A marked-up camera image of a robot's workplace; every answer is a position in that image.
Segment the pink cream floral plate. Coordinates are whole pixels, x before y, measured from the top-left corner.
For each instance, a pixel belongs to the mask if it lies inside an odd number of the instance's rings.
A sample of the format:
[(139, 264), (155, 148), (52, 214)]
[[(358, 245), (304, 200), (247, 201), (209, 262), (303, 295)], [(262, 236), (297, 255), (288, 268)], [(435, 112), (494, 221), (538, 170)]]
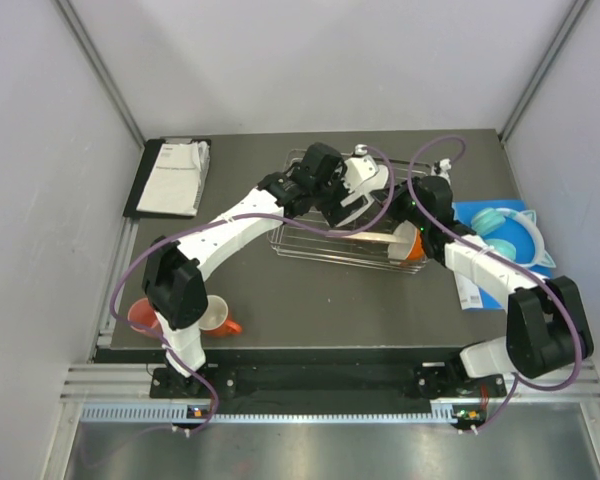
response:
[(382, 243), (382, 244), (412, 244), (415, 239), (414, 234), (410, 234), (406, 237), (397, 236), (389, 233), (379, 233), (379, 232), (358, 232), (351, 233), (350, 231), (344, 230), (329, 230), (327, 232), (328, 237), (330, 238), (339, 238), (351, 241), (359, 241), (359, 242), (372, 242), (372, 243)]

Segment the small white bowl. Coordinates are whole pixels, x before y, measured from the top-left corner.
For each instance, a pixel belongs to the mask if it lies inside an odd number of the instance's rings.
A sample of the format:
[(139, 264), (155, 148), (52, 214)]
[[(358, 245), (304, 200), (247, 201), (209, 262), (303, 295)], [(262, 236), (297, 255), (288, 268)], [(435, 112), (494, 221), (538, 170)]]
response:
[(421, 261), (426, 258), (420, 230), (412, 223), (405, 221), (398, 225), (393, 232), (397, 242), (388, 246), (388, 258), (392, 263), (404, 264), (411, 261)]

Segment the metal wire dish rack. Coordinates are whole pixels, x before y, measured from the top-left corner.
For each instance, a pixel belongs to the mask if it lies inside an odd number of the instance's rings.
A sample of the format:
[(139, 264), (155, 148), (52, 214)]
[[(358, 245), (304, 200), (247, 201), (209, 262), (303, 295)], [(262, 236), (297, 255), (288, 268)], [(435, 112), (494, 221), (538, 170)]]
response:
[[(393, 234), (397, 226), (398, 224), (395, 221), (385, 216), (365, 232)], [(272, 249), (278, 255), (284, 257), (401, 271), (408, 274), (419, 272), (428, 262), (426, 257), (421, 261), (411, 261), (404, 264), (392, 263), (387, 253), (390, 244), (330, 238), (288, 224), (283, 224), (279, 228), (270, 231), (267, 234), (267, 239)]]

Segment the orange white mug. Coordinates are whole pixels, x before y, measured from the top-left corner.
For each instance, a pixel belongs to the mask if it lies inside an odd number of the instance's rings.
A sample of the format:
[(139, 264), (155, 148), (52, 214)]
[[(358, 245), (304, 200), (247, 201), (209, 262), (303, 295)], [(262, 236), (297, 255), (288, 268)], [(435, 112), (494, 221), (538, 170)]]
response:
[(209, 295), (207, 300), (207, 309), (199, 320), (201, 331), (213, 337), (227, 337), (242, 333), (242, 326), (233, 320), (228, 304), (223, 298)]

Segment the pink plastic cup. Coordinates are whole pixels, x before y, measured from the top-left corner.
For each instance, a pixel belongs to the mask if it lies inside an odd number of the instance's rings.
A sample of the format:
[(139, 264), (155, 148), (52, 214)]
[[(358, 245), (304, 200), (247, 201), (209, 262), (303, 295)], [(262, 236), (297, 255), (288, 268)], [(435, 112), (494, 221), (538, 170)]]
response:
[(130, 328), (137, 333), (154, 337), (162, 333), (156, 313), (147, 298), (141, 298), (131, 305), (127, 313)]

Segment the white blue-rimmed plate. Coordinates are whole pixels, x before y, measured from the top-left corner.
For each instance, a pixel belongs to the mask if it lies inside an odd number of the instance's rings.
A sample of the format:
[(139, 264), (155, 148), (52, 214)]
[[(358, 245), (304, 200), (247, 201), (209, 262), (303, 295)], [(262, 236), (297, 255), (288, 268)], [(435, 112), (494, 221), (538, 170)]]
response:
[(386, 166), (380, 165), (377, 173), (370, 180), (369, 192), (384, 190), (389, 183), (389, 170)]

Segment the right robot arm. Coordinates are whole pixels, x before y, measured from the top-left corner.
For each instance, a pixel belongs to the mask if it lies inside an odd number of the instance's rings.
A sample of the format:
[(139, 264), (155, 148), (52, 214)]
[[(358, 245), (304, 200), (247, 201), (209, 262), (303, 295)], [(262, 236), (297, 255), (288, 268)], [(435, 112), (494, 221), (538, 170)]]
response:
[(504, 336), (461, 350), (446, 372), (449, 388), (467, 396), (487, 376), (534, 379), (591, 357), (594, 341), (576, 283), (546, 278), (497, 253), (456, 220), (452, 200), (449, 183), (437, 176), (406, 180), (388, 196), (389, 216), (419, 230), (427, 258), (472, 281), (506, 313)]

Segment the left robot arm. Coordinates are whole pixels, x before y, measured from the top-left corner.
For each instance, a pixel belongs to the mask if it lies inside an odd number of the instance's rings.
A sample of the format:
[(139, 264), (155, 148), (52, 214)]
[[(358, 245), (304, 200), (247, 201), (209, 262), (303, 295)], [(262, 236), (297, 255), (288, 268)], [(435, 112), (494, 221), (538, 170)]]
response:
[(208, 310), (206, 280), (259, 236), (315, 209), (331, 228), (367, 211), (371, 193), (389, 178), (365, 147), (344, 157), (321, 142), (286, 170), (266, 175), (236, 205), (207, 227), (180, 239), (158, 238), (147, 258), (142, 288), (156, 312), (172, 384), (185, 396), (206, 387), (200, 323)]

